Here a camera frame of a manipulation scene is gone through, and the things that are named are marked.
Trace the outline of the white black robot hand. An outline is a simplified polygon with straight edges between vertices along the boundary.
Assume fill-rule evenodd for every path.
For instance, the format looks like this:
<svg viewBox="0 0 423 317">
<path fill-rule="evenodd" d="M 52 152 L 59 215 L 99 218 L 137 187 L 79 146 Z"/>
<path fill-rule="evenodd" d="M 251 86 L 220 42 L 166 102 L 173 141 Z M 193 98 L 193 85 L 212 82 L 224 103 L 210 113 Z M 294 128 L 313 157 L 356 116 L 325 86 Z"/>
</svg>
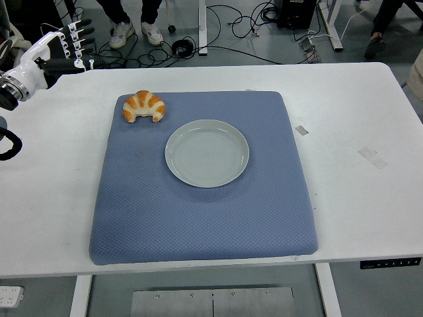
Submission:
<svg viewBox="0 0 423 317">
<path fill-rule="evenodd" d="M 89 45 L 95 41 L 87 38 L 94 31 L 90 23 L 90 19 L 78 20 L 43 36 L 23 53 L 16 67 L 1 76 L 1 95 L 25 101 L 52 87 L 62 75 L 103 68 L 104 60 L 89 56 Z"/>
</svg>

